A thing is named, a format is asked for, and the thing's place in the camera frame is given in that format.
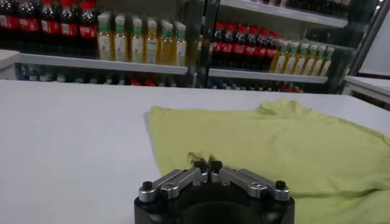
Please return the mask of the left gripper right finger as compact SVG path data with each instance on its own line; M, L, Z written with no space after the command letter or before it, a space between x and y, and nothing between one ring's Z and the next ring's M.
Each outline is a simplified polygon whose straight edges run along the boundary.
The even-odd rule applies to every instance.
M223 184L233 183L245 190L252 198L270 196L273 200L288 201L290 189L285 181L271 181L247 169L234 170L224 167L221 161L210 162L210 180Z

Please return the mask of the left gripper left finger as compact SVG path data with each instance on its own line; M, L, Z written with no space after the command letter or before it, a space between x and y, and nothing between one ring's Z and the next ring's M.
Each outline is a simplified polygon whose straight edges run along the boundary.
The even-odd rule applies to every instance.
M152 203L159 196L171 200L192 183L202 183L208 178L208 164L195 161L187 170L175 169L155 181L144 181L139 188L138 199L143 203Z

